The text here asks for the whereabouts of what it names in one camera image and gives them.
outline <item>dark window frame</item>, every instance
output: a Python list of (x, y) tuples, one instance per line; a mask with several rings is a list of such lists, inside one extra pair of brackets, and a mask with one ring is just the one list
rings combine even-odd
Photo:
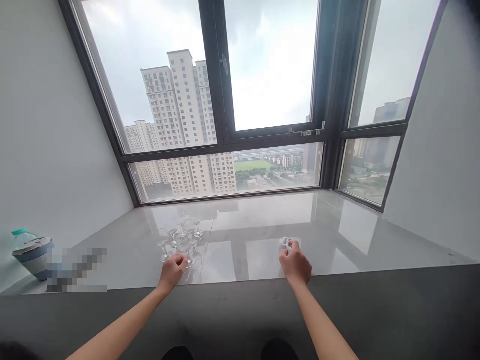
[[(311, 122), (243, 131), (235, 131), (232, 84), (227, 71), (225, 71), (225, 69), (230, 69), (230, 59), (224, 1), (199, 1), (217, 144), (141, 153), (130, 153), (121, 117), (100, 61), (99, 52), (94, 41), (88, 44), (86, 42), (86, 39), (93, 39), (93, 34), (89, 26), (80, 25), (81, 21), (83, 24), (88, 24), (88, 22), (82, 7), (73, 5), (73, 2), (76, 1), (81, 0), (58, 0), (58, 3), (81, 66), (85, 72), (100, 118), (125, 179), (131, 200), (136, 208), (219, 198), (240, 198), (327, 189), (334, 190), (370, 208), (383, 212), (428, 54), (430, 53), (447, 0), (441, 1), (433, 23), (405, 120), (351, 129), (347, 128), (353, 94), (356, 91), (355, 82), (357, 77), (362, 76), (361, 71), (358, 72), (360, 68), (359, 61), (365, 61), (363, 51), (360, 54), (362, 40), (366, 36), (364, 33), (369, 29), (369, 26), (370, 29), (374, 28), (370, 22), (376, 21), (375, 12), (371, 9), (375, 9), (375, 6), (380, 4), (380, 0), (321, 0), (319, 1), (315, 37), (315, 58), (310, 105)], [(223, 59), (221, 54), (224, 56), (225, 62), (221, 62), (221, 59)], [(393, 134), (400, 135), (401, 138), (382, 205), (371, 203), (344, 190), (340, 190), (340, 172), (346, 140), (364, 137), (385, 137)], [(197, 198), (142, 202), (142, 194), (138, 193), (142, 189), (142, 186), (138, 186), (141, 183), (140, 176), (137, 174), (138, 171), (132, 169), (136, 166), (135, 163), (138, 162), (310, 143), (323, 144), (322, 159), (319, 159), (321, 161), (320, 181), (316, 186), (237, 194), (219, 193), (209, 195), (208, 197), (201, 197), (200, 195)]]

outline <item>person's right hand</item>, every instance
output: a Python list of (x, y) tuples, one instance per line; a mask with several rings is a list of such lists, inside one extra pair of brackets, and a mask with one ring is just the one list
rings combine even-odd
[(161, 269), (160, 281), (156, 288), (170, 294), (185, 273), (187, 261), (188, 257), (178, 252), (165, 261)]
[(287, 249), (280, 252), (280, 264), (288, 282), (293, 284), (307, 284), (312, 277), (312, 265), (300, 250), (299, 242), (290, 240), (291, 252)]

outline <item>sky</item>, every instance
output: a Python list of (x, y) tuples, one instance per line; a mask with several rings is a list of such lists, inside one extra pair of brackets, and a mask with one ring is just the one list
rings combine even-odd
[[(382, 0), (360, 112), (410, 97), (440, 0)], [(140, 69), (167, 52), (205, 60), (198, 0), (81, 1), (124, 125), (153, 122)], [(316, 0), (225, 0), (237, 130), (304, 123), (310, 114)]]

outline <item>blue bottle cap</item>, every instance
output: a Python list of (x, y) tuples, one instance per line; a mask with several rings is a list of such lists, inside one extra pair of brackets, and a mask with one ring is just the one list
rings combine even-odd
[(26, 227), (22, 227), (22, 228), (19, 228), (17, 230), (12, 231), (11, 234), (13, 236), (17, 236), (17, 235), (25, 234), (25, 233), (28, 233), (28, 232), (29, 232), (29, 230)]

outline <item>windowsill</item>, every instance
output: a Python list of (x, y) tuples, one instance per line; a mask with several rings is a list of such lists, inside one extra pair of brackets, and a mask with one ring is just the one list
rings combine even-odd
[[(282, 237), (300, 242), (314, 276), (475, 264), (338, 193), (315, 190), (134, 209), (73, 248), (76, 256), (92, 248), (107, 254), (69, 291), (155, 287), (162, 252), (153, 233), (175, 227), (180, 212), (200, 214), (204, 232), (182, 285), (282, 278)], [(32, 276), (2, 295), (44, 293), (46, 287)]]

